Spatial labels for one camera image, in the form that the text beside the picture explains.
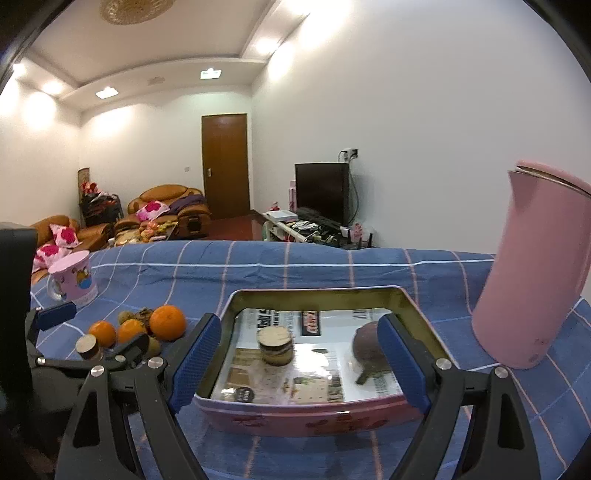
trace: silver screw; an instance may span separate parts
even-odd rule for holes
[[[449,370],[452,367],[452,363],[447,358],[438,358],[435,365],[441,370]]]
[[[505,367],[496,367],[495,375],[499,378],[507,378],[509,376],[509,372]]]
[[[148,360],[148,366],[150,368],[156,369],[156,368],[160,368],[163,365],[164,365],[164,360],[162,359],[162,357],[154,356],[150,360]]]
[[[105,373],[105,367],[102,365],[95,365],[90,369],[90,374],[93,377],[100,377],[103,373]]]

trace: tray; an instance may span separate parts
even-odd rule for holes
[[[320,313],[316,335],[302,335],[300,312]],[[262,436],[334,435],[419,418],[391,371],[374,373],[362,386],[355,384],[362,370],[350,347],[355,330],[389,312],[396,313],[436,358],[449,357],[399,287],[236,291],[221,315],[222,340],[199,385],[196,403],[213,427]],[[256,327],[267,323],[292,330],[295,357],[286,367],[263,372],[255,338]],[[244,401],[245,394],[252,403],[236,401]]]

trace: brown leather sofa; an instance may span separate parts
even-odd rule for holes
[[[170,205],[175,200],[186,197],[190,193],[203,195],[201,190],[183,185],[159,185],[143,192],[139,197],[133,199],[127,206],[128,216],[122,218],[115,224],[115,234],[124,230],[139,228],[140,225],[146,225],[148,222],[141,222],[135,216],[140,208],[153,200]],[[209,233],[209,226],[212,222],[211,212],[206,203],[200,205],[190,205],[180,211],[178,215],[161,215],[155,222],[164,223],[167,221],[178,221],[178,233],[176,238],[201,238]]]
[[[76,236],[80,245],[73,248],[74,252],[80,250],[90,250],[96,252],[106,246],[109,238],[113,235],[113,225],[111,223],[101,223],[87,228],[80,228],[78,222],[66,215],[54,215],[32,224],[37,230],[37,248],[46,244],[53,243],[53,233],[51,233],[51,224],[69,226],[76,231]],[[31,285],[37,283],[48,274],[47,270],[38,270],[31,276]]]

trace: pink tray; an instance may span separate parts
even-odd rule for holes
[[[236,315],[245,308],[294,311],[387,308],[398,315],[409,332],[422,340],[436,358],[449,358],[422,312],[399,287],[240,290],[230,297],[221,315],[222,341],[195,395],[197,405],[211,425],[226,432],[278,437],[334,435],[421,417],[404,395],[286,406],[212,400],[209,395],[225,360]]]

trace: chandelier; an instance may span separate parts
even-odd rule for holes
[[[113,25],[135,25],[162,15],[174,0],[102,0],[100,16]]]

